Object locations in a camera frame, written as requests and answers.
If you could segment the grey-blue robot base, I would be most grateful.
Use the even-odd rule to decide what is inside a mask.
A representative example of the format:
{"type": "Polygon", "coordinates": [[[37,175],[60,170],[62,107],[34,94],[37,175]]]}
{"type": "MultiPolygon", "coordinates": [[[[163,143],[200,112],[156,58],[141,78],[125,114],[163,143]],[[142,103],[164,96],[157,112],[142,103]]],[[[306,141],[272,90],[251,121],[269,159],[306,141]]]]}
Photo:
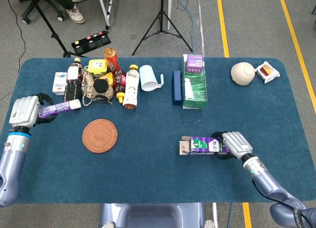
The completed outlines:
{"type": "Polygon", "coordinates": [[[98,228],[218,228],[217,212],[206,219],[204,204],[104,203],[98,228]]]}

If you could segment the white red snack packet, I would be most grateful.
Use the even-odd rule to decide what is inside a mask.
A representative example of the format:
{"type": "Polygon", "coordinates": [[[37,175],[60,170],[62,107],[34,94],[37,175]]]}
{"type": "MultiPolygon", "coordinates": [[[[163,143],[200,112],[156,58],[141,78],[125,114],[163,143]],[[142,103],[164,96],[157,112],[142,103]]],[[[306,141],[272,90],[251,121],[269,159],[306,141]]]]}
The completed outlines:
{"type": "Polygon", "coordinates": [[[255,73],[263,80],[264,84],[280,77],[280,73],[269,62],[265,61],[255,69],[255,73]]]}

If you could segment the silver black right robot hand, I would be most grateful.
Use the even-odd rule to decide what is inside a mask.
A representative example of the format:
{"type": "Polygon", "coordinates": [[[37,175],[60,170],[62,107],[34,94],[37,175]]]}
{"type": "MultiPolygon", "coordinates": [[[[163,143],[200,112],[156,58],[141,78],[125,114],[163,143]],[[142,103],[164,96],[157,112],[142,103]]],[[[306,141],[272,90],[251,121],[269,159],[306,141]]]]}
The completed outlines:
{"type": "Polygon", "coordinates": [[[224,144],[229,150],[229,153],[227,154],[219,154],[217,152],[215,153],[216,157],[221,160],[236,158],[240,159],[242,162],[245,162],[248,159],[254,157],[252,154],[253,147],[240,132],[218,131],[214,132],[211,137],[220,139],[220,142],[224,144]]]}

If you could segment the blue table mat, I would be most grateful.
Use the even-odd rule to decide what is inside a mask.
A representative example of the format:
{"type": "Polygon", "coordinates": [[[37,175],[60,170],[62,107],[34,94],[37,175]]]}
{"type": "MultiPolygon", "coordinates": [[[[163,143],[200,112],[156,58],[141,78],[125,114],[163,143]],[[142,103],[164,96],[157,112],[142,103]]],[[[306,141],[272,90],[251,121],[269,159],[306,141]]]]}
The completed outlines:
{"type": "Polygon", "coordinates": [[[275,58],[205,59],[208,100],[201,110],[173,104],[172,75],[182,57],[121,57],[150,65],[164,85],[139,91],[134,110],[94,102],[31,129],[18,203],[261,202],[250,175],[234,158],[180,155],[182,136],[241,132],[278,182],[302,201],[316,199],[316,169],[283,62],[275,58]],[[264,84],[255,73],[245,86],[231,78],[240,62],[254,69],[265,61],[280,77],[264,84]],[[85,127],[107,119],[118,131],[115,145],[92,153],[82,142],[85,127]]]}

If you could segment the beige bowl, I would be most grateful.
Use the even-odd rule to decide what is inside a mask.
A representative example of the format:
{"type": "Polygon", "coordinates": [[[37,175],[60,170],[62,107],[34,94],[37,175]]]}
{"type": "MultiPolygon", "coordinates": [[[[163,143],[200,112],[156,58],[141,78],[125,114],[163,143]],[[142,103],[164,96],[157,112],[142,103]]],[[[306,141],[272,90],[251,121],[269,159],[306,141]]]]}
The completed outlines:
{"type": "Polygon", "coordinates": [[[238,85],[250,84],[255,76],[254,67],[248,62],[240,62],[231,68],[231,78],[238,85]]]}

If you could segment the seated person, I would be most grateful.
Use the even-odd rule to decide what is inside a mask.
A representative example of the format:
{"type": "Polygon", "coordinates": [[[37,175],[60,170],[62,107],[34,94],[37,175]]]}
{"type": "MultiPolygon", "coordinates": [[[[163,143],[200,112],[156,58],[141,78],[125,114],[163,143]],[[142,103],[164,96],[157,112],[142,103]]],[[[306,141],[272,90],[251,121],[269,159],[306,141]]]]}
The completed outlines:
{"type": "Polygon", "coordinates": [[[60,0],[61,5],[66,10],[66,13],[69,15],[70,19],[76,24],[83,24],[85,22],[84,16],[81,14],[77,8],[76,3],[85,0],[60,0]]]}

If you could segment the red bottle with yellow cap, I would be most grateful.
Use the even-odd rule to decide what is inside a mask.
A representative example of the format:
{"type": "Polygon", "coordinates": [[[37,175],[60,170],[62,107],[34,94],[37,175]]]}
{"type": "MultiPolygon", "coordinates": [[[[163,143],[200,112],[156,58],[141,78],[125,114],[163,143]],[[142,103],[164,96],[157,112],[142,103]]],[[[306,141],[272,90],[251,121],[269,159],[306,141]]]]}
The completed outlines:
{"type": "Polygon", "coordinates": [[[115,78],[114,78],[114,91],[115,91],[116,98],[118,99],[120,104],[122,104],[124,100],[125,85],[126,85],[125,73],[121,69],[116,70],[115,78]]]}

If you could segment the white plastic mug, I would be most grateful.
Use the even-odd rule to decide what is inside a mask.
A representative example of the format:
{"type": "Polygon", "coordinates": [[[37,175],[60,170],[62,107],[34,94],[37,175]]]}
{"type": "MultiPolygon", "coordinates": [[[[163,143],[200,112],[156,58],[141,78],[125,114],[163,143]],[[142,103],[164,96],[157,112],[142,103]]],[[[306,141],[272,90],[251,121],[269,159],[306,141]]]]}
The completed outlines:
{"type": "Polygon", "coordinates": [[[161,88],[164,85],[163,74],[160,75],[160,83],[157,82],[153,68],[150,65],[143,65],[139,69],[141,89],[149,92],[157,88],[161,88]]]}

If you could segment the glass jar with black lid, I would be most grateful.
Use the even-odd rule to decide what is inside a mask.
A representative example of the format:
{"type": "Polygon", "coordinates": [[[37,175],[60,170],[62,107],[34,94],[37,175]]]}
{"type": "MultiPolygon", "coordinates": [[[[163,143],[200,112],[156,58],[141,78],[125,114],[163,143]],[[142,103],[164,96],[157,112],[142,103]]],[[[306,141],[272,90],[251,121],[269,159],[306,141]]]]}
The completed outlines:
{"type": "Polygon", "coordinates": [[[93,84],[92,95],[95,100],[100,102],[110,102],[114,94],[114,90],[105,79],[96,79],[93,84]]]}

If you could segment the black office chair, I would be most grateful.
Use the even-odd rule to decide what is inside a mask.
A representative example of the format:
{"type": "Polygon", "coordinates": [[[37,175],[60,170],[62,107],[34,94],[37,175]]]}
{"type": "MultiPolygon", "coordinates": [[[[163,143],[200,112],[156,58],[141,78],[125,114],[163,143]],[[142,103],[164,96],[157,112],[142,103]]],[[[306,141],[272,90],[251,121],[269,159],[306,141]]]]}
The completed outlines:
{"type": "MultiPolygon", "coordinates": [[[[19,1],[20,2],[30,1],[28,7],[21,15],[22,22],[28,25],[31,22],[28,15],[33,11],[33,9],[35,8],[35,5],[33,4],[31,0],[19,0],[19,1]]],[[[41,0],[34,0],[34,1],[36,4],[38,4],[41,0]]],[[[54,8],[54,10],[57,13],[57,20],[62,22],[64,20],[63,11],[55,4],[54,0],[43,0],[43,1],[47,2],[52,8],[54,8]]]]}

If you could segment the white post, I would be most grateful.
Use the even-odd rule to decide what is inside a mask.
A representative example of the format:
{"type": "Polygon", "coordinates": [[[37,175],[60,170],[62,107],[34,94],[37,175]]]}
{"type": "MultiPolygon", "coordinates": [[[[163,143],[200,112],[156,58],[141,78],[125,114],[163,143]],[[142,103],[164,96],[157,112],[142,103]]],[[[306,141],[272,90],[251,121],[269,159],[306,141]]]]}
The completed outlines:
{"type": "MultiPolygon", "coordinates": [[[[171,18],[171,10],[172,10],[172,0],[168,0],[167,16],[169,19],[171,18]]],[[[171,25],[171,22],[168,20],[167,21],[167,30],[170,30],[170,25],[171,25]]]]}

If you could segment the white label tea bottle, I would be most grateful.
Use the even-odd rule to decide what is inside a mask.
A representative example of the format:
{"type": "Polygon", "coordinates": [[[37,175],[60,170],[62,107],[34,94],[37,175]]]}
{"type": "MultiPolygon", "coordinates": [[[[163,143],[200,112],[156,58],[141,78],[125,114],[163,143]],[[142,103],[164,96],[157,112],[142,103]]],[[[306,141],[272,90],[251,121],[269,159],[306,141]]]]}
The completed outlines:
{"type": "Polygon", "coordinates": [[[139,71],[135,64],[130,65],[129,71],[126,74],[125,95],[123,99],[123,106],[127,109],[137,108],[137,94],[139,86],[139,71]]]}

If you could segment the black slanted tripod stand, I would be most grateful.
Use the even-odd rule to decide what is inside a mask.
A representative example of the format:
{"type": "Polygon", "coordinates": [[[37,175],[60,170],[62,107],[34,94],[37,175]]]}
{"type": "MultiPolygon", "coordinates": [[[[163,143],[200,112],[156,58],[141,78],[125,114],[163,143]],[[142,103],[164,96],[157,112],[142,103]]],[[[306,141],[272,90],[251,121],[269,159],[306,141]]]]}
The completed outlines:
{"type": "Polygon", "coordinates": [[[39,7],[38,3],[35,2],[35,0],[31,0],[32,4],[35,6],[35,8],[37,9],[38,13],[41,15],[42,19],[44,20],[44,22],[46,23],[46,25],[48,26],[48,28],[51,31],[51,37],[54,38],[58,44],[60,45],[60,47],[63,50],[63,58],[70,58],[72,56],[77,56],[80,58],[86,58],[86,56],[83,55],[79,55],[76,53],[72,53],[71,51],[68,51],[66,49],[66,47],[64,46],[63,42],[61,41],[61,39],[59,38],[58,34],[55,32],[54,28],[51,26],[50,22],[48,21],[48,19],[46,18],[45,14],[43,13],[43,11],[41,10],[41,8],[39,7]]]}

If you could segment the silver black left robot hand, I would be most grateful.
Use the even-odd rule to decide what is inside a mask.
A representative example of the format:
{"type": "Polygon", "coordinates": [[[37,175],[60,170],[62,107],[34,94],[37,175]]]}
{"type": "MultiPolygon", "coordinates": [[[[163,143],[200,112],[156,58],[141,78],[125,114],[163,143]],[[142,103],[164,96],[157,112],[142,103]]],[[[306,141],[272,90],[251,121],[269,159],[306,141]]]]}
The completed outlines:
{"type": "Polygon", "coordinates": [[[15,100],[9,118],[9,124],[13,128],[26,127],[31,129],[37,124],[50,123],[54,121],[57,114],[53,114],[48,118],[40,118],[39,108],[40,105],[44,105],[44,101],[49,103],[51,106],[54,105],[51,97],[45,93],[38,93],[36,95],[22,97],[15,100]]]}

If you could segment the black pedal board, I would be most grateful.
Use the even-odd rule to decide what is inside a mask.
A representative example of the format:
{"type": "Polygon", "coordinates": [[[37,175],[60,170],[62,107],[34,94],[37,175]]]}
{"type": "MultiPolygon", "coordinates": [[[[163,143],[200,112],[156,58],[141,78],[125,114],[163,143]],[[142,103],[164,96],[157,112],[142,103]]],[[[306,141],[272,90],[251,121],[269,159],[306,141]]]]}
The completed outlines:
{"type": "Polygon", "coordinates": [[[72,42],[71,45],[76,54],[83,55],[110,43],[111,40],[108,37],[108,31],[101,31],[80,40],[76,40],[72,42]]]}

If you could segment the purple white toothpaste tube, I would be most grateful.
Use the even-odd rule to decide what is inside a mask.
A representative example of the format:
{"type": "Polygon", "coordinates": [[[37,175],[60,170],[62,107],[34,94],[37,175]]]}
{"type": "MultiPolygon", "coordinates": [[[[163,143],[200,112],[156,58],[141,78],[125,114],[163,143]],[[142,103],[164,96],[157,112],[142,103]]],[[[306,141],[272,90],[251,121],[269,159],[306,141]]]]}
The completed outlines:
{"type": "Polygon", "coordinates": [[[63,103],[39,108],[39,117],[40,118],[48,118],[54,114],[78,110],[80,108],[81,108],[80,100],[75,99],[75,100],[66,101],[63,103]]]}

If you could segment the white blue small carton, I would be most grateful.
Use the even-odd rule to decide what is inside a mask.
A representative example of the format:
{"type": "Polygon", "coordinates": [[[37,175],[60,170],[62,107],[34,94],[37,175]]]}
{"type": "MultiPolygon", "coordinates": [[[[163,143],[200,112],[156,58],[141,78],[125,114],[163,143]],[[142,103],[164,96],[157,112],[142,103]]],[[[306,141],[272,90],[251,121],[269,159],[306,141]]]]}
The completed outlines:
{"type": "Polygon", "coordinates": [[[56,72],[52,92],[55,95],[64,95],[67,80],[67,72],[56,72]]]}

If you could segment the dark drink bottle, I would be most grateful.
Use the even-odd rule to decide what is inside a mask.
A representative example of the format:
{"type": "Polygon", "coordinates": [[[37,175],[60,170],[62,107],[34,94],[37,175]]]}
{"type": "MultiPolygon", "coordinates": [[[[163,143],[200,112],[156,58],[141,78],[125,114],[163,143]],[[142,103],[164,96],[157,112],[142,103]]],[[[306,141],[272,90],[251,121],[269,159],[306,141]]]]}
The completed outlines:
{"type": "Polygon", "coordinates": [[[68,68],[66,87],[64,92],[64,102],[71,100],[81,100],[82,98],[82,70],[81,58],[77,57],[68,68]]]}

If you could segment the purple snack box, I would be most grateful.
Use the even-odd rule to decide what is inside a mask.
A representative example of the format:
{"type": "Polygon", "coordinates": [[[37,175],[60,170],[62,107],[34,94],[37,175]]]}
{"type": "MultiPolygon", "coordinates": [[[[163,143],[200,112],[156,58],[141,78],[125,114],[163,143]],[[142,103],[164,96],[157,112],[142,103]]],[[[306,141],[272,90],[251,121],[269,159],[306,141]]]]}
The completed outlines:
{"type": "Polygon", "coordinates": [[[230,154],[220,137],[191,137],[182,136],[179,141],[180,155],[195,154],[230,154]]]}

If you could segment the yellow packet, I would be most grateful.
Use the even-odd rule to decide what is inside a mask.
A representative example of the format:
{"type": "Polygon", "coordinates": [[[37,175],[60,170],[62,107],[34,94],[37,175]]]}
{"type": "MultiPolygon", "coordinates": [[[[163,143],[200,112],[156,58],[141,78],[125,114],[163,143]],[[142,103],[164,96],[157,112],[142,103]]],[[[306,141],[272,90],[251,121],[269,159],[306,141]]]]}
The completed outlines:
{"type": "Polygon", "coordinates": [[[112,72],[106,73],[105,75],[101,76],[100,79],[107,80],[108,84],[111,86],[114,85],[114,76],[112,72]]]}

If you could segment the small purple box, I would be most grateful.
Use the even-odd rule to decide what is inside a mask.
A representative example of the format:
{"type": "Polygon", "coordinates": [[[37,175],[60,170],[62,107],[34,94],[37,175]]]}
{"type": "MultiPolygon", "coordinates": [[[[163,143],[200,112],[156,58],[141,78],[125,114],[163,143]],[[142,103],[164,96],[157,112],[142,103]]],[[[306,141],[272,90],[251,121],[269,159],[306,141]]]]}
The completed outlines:
{"type": "Polygon", "coordinates": [[[202,55],[187,55],[185,71],[193,74],[201,74],[204,69],[204,57],[202,55]]]}

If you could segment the red chips can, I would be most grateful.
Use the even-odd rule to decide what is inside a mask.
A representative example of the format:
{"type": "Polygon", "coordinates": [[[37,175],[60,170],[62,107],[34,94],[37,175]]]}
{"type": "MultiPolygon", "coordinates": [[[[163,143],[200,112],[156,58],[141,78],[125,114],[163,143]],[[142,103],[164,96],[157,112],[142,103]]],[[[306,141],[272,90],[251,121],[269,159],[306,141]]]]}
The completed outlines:
{"type": "Polygon", "coordinates": [[[113,73],[113,75],[115,75],[116,72],[120,70],[117,51],[112,47],[108,47],[104,50],[103,54],[110,71],[113,73]]]}

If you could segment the green tea box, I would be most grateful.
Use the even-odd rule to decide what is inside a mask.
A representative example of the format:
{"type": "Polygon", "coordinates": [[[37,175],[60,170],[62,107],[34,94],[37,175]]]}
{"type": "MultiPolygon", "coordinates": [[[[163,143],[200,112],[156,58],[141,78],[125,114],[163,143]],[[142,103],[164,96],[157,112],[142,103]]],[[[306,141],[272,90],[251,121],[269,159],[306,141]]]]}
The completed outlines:
{"type": "Polygon", "coordinates": [[[201,74],[185,71],[187,55],[183,55],[182,67],[182,108],[200,110],[207,103],[207,86],[205,67],[201,74]]]}

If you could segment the white frame leg with wheel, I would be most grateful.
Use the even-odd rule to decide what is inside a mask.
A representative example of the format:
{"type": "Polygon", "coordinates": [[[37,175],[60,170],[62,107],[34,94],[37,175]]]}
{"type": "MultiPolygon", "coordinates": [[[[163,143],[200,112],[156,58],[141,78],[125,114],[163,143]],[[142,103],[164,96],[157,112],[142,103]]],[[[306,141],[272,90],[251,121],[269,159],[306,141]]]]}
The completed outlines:
{"type": "Polygon", "coordinates": [[[110,18],[110,15],[111,15],[113,1],[114,0],[109,0],[108,7],[105,7],[104,0],[99,0],[100,5],[101,5],[101,9],[102,9],[102,12],[103,12],[103,15],[104,15],[104,19],[105,19],[105,29],[106,29],[106,31],[109,31],[110,27],[111,27],[110,26],[110,22],[109,22],[109,18],[110,18]]]}

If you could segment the round brown woven coaster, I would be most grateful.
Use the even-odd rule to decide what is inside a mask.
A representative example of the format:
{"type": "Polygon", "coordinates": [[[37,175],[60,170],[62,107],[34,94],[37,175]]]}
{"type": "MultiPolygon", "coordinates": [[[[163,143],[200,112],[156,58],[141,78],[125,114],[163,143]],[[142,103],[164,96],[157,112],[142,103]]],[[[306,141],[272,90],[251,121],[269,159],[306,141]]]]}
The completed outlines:
{"type": "Polygon", "coordinates": [[[117,142],[118,131],[113,122],[96,119],[90,122],[82,133],[84,147],[92,153],[108,152],[117,142]]]}

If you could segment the long dark blue box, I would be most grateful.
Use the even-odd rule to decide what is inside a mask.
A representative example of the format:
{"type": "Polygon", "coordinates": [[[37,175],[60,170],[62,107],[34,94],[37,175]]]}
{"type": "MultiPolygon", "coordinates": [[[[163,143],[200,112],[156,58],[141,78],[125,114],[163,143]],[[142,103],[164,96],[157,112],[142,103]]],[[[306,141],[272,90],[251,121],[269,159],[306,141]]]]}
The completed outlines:
{"type": "Polygon", "coordinates": [[[173,86],[172,87],[173,104],[174,105],[181,105],[183,102],[181,71],[179,71],[179,70],[173,71],[172,86],[173,86]]]}

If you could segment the yellow lid container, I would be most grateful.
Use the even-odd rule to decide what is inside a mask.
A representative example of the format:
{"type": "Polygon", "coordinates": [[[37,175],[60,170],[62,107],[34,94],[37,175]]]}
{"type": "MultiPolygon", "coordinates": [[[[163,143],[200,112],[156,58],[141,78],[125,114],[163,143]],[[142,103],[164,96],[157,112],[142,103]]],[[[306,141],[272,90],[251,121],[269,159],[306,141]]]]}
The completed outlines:
{"type": "Polygon", "coordinates": [[[91,74],[104,75],[107,73],[107,62],[105,59],[92,59],[88,63],[88,71],[91,74]]]}

